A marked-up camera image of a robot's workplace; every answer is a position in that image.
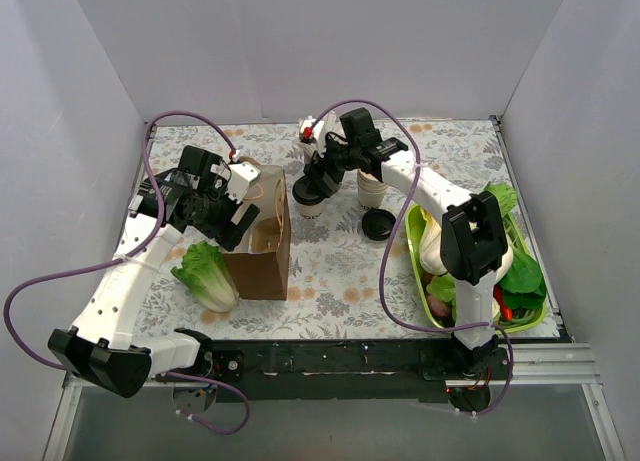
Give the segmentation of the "brown pulp cup carrier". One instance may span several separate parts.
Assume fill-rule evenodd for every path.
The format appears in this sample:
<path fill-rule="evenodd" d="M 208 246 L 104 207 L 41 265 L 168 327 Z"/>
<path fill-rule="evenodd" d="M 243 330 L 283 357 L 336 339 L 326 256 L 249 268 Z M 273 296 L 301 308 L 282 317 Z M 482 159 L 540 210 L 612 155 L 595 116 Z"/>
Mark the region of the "brown pulp cup carrier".
<path fill-rule="evenodd" d="M 251 234 L 251 249 L 254 254 L 275 251 L 281 239 L 281 223 L 276 217 L 259 221 Z"/>

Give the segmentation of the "brown paper bag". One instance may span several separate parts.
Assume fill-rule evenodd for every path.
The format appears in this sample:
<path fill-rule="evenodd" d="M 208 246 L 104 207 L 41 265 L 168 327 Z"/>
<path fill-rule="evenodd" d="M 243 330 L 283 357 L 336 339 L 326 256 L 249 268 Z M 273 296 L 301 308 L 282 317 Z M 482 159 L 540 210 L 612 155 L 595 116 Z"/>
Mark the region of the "brown paper bag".
<path fill-rule="evenodd" d="M 246 214 L 251 205 L 260 212 L 239 245 L 225 252 L 223 259 L 241 298 L 284 301 L 291 241 L 284 169 L 248 156 L 240 157 L 239 164 L 257 176 L 243 197 L 240 213 Z"/>

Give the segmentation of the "black coffee cup lid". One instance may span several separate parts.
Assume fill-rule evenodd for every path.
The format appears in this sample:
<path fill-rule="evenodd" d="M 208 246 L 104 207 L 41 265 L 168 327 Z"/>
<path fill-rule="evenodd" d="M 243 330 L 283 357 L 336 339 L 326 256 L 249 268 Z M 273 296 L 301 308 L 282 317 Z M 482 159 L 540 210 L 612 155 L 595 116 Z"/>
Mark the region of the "black coffee cup lid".
<path fill-rule="evenodd" d="M 303 206 L 316 206 L 324 200 L 307 176 L 302 176 L 294 183 L 292 195 L 294 200 Z"/>

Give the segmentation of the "white paper coffee cup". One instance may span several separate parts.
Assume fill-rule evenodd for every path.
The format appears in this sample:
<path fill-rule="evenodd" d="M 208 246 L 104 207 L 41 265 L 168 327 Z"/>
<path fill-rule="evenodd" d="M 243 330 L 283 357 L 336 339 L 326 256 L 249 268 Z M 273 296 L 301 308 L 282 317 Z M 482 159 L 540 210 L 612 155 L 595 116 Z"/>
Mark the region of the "white paper coffee cup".
<path fill-rule="evenodd" d="M 298 203 L 297 204 L 298 211 L 300 215 L 305 219 L 314 219 L 320 216 L 324 210 L 324 202 L 321 201 L 318 204 L 307 205 Z"/>

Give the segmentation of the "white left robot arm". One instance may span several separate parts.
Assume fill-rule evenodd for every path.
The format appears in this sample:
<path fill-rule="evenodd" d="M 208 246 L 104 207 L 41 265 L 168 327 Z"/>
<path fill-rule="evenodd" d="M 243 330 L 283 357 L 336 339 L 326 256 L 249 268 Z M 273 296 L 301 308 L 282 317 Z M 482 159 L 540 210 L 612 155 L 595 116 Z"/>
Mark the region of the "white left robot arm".
<path fill-rule="evenodd" d="M 143 179 L 108 268 L 68 330 L 56 329 L 48 347 L 75 376 L 123 398 L 157 375 L 176 370 L 193 381 L 213 369 L 210 340 L 189 329 L 160 338 L 135 338 L 134 325 L 167 254 L 188 227 L 233 250 L 260 212 L 245 200 L 260 170 L 224 161 L 194 146 L 176 167 Z"/>

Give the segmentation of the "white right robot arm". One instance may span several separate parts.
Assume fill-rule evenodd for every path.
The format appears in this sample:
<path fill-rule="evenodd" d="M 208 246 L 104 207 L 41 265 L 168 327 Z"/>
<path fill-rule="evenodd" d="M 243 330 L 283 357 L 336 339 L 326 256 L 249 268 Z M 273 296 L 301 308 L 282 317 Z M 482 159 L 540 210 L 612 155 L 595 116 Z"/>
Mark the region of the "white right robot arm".
<path fill-rule="evenodd" d="M 412 140 L 384 139 L 368 110 L 358 108 L 340 118 L 337 135 L 326 115 L 307 118 L 299 140 L 314 147 L 296 187 L 313 202 L 336 194 L 345 172 L 361 170 L 397 189 L 424 208 L 441 228 L 440 258 L 455 280 L 456 324 L 451 331 L 463 346 L 452 354 L 454 370 L 475 378 L 489 365 L 484 349 L 495 342 L 493 287 L 508 251 L 496 197 L 474 194 L 422 166 Z"/>

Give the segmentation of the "stack of paper cups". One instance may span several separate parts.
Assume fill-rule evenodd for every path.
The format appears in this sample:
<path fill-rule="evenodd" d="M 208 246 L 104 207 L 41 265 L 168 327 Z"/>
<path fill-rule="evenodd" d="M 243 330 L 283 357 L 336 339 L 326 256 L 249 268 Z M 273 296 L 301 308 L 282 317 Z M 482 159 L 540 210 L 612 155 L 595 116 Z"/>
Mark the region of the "stack of paper cups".
<path fill-rule="evenodd" d="M 364 209 L 378 209 L 386 195 L 387 185 L 373 175 L 357 171 L 358 202 Z"/>

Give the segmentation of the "black spare cup lid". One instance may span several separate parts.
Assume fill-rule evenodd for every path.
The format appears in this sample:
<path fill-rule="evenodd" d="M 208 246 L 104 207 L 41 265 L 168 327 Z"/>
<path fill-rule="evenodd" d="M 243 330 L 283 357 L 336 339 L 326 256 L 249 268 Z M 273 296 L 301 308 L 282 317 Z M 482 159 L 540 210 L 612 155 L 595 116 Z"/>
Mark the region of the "black spare cup lid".
<path fill-rule="evenodd" d="M 387 210 L 369 209 L 361 219 L 364 235 L 372 241 L 385 241 L 392 232 L 396 217 Z"/>

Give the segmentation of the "green white napa cabbage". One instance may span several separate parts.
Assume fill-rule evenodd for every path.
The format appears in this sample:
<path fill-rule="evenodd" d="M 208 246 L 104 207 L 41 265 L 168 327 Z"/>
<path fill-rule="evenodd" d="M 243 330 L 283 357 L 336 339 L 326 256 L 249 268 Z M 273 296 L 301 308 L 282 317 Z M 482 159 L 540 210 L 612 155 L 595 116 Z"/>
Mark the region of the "green white napa cabbage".
<path fill-rule="evenodd" d="M 442 229 L 433 216 L 424 208 L 420 213 L 425 222 L 425 227 L 419 243 L 419 262 L 425 272 L 440 276 L 447 273 L 447 268 L 441 259 L 441 234 Z"/>

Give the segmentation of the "floral table mat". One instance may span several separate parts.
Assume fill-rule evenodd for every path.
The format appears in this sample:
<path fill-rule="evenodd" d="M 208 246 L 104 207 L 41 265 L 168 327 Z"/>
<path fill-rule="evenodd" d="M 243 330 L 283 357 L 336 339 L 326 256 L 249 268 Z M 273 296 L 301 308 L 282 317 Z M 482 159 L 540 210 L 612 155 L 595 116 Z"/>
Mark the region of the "floral table mat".
<path fill-rule="evenodd" d="M 421 157 L 446 179 L 470 190 L 510 179 L 492 123 L 406 120 L 379 123 L 385 137 L 413 138 Z M 139 311 L 138 337 L 190 328 L 215 339 L 400 338 L 423 334 L 428 318 L 414 277 L 406 233 L 392 244 L 367 239 L 354 173 L 320 216 L 290 212 L 287 298 L 242 300 L 227 313 L 204 308 L 171 274 L 201 240 L 188 230 L 168 253 Z"/>

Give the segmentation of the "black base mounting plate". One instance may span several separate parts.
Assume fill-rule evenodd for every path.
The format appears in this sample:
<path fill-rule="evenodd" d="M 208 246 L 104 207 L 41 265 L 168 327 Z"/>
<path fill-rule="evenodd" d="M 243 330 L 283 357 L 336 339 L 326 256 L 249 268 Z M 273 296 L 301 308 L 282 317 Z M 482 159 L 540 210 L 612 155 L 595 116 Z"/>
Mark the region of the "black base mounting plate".
<path fill-rule="evenodd" d="M 251 401 L 445 403 L 446 384 L 503 381 L 505 348 L 463 369 L 450 339 L 206 341 L 185 374 L 227 383 Z"/>

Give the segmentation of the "purple red onion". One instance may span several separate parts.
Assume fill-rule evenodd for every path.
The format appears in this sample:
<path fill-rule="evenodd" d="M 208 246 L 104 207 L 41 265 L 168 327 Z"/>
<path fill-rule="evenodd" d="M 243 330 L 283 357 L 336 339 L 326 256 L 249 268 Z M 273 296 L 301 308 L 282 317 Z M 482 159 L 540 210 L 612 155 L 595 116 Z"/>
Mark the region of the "purple red onion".
<path fill-rule="evenodd" d="M 449 303 L 444 302 L 433 295 L 427 296 L 427 304 L 434 318 L 444 319 L 452 315 L 452 307 Z"/>

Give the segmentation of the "green leafy vegetable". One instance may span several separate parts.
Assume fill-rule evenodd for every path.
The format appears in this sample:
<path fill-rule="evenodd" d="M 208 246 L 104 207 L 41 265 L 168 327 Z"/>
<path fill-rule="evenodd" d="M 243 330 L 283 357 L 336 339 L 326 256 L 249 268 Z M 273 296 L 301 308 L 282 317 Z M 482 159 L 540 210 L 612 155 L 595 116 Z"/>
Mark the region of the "green leafy vegetable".
<path fill-rule="evenodd" d="M 518 198 L 514 188 L 504 184 L 487 184 L 485 189 L 498 200 L 503 223 L 504 217 L 517 206 Z M 508 249 L 496 274 L 496 284 L 500 285 L 506 304 L 514 310 L 515 316 L 522 316 L 528 310 L 537 309 L 546 299 L 547 288 L 539 263 L 530 255 L 515 247 L 507 236 Z M 456 317 L 455 283 L 453 277 L 446 274 L 435 276 L 424 271 L 422 284 L 428 295 L 447 302 L 452 307 L 449 318 L 439 319 L 444 326 L 451 326 Z M 500 324 L 500 308 L 493 302 L 494 320 Z"/>

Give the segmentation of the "green vegetable tray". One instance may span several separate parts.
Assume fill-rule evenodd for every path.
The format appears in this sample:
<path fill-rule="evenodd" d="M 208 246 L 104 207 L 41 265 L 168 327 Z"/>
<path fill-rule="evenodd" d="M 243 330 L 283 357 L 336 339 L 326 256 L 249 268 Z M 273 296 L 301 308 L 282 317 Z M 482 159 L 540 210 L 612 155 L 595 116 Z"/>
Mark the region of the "green vegetable tray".
<path fill-rule="evenodd" d="M 436 319 L 433 316 L 429 308 L 427 294 L 422 284 L 422 276 L 424 270 L 422 269 L 422 266 L 419 262 L 419 243 L 426 226 L 426 221 L 422 216 L 420 206 L 413 205 L 408 209 L 404 216 L 404 224 L 410 261 L 424 311 L 430 324 L 433 327 L 437 329 L 443 329 L 443 325 L 440 323 L 439 319 Z M 527 255 L 531 255 L 530 250 L 525 242 L 525 237 L 523 236 L 512 213 L 509 213 L 504 217 L 504 227 L 509 241 Z M 522 316 L 515 316 L 510 322 L 501 320 L 500 324 L 508 334 L 530 330 L 544 321 L 547 314 L 547 309 L 548 303 L 544 301 L 537 309 L 528 309 L 523 313 Z"/>

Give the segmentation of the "aluminium frame rail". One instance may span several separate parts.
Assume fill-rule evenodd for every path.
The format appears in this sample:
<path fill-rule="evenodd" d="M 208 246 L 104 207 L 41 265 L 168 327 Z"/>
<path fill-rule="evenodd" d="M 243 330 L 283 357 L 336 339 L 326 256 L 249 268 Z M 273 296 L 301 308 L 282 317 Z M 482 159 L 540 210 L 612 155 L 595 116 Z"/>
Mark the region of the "aluminium frame rail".
<path fill-rule="evenodd" d="M 122 399 L 66 382 L 48 460 L 620 460 L 586 344 L 516 344 L 503 381 L 446 384 L 445 403 L 251 401 L 174 379 Z"/>

